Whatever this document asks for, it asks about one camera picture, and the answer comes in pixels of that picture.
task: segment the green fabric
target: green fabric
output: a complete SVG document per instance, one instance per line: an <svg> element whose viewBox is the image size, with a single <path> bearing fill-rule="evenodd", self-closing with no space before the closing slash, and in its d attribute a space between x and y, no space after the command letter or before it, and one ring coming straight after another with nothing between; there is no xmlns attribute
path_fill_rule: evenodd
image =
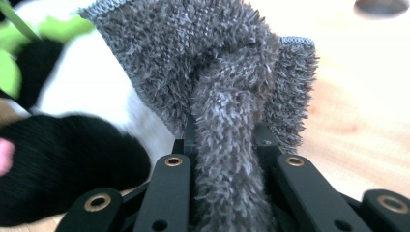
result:
<svg viewBox="0 0 410 232"><path fill-rule="evenodd" d="M39 25L39 32L42 38L48 38L62 44L68 43L73 38L94 30L94 25L79 15L75 15L70 20L60 20L51 16Z"/></svg>
<svg viewBox="0 0 410 232"><path fill-rule="evenodd" d="M17 99L20 84L21 73L18 65L6 50L0 49L0 89Z"/></svg>
<svg viewBox="0 0 410 232"><path fill-rule="evenodd" d="M15 27L29 40L38 40L39 37L28 27L24 21L15 13L13 7L7 0L0 0L0 11L15 25Z"/></svg>
<svg viewBox="0 0 410 232"><path fill-rule="evenodd" d="M0 49L9 52L12 55L17 55L21 47L29 43L30 40L21 34L21 32L12 24L0 24Z"/></svg>

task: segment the gray fuzzy fabric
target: gray fuzzy fabric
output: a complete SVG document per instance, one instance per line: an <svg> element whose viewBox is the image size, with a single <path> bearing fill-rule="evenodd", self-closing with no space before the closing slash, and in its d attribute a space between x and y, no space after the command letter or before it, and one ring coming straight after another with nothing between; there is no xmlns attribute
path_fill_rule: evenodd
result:
<svg viewBox="0 0 410 232"><path fill-rule="evenodd" d="M252 132L265 121L281 150L296 153L312 41L277 37L240 0L98 0L79 13L176 138L196 119L196 230L274 231Z"/></svg>

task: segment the wooden table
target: wooden table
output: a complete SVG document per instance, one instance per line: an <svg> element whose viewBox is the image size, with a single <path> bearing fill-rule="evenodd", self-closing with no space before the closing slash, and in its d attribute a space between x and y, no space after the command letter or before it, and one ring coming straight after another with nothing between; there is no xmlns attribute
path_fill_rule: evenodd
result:
<svg viewBox="0 0 410 232"><path fill-rule="evenodd" d="M368 189L410 197L410 13L369 17L354 11L354 0L250 2L274 32L316 42L300 154L358 200ZM0 231L53 231L60 218Z"/></svg>

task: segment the pink fabric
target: pink fabric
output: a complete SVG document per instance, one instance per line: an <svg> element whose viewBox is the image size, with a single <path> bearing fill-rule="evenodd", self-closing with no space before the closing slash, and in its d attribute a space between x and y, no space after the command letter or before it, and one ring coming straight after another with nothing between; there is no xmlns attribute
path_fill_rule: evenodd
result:
<svg viewBox="0 0 410 232"><path fill-rule="evenodd" d="M6 175L13 165L15 145L4 138L0 138L0 176Z"/></svg>

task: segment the light wood grain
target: light wood grain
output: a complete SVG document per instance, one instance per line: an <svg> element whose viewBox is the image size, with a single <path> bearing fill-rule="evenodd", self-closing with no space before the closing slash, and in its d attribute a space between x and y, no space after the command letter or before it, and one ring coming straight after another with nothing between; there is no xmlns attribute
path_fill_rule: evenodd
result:
<svg viewBox="0 0 410 232"><path fill-rule="evenodd" d="M410 197L410 14L360 15L354 0L251 0L281 36L315 40L320 56L301 155L339 191ZM55 219L0 231L53 231Z"/></svg>

